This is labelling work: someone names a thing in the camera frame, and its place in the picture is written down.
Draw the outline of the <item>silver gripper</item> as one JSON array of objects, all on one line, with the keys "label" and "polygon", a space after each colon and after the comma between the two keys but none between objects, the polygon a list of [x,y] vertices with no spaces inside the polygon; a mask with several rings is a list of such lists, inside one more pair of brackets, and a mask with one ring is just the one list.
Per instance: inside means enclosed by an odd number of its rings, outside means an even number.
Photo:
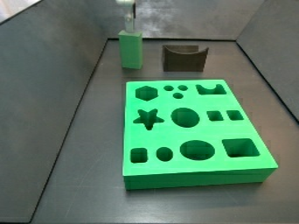
[{"label": "silver gripper", "polygon": [[132,33],[135,31],[135,3],[136,0],[116,0],[118,5],[125,6],[125,31]]}]

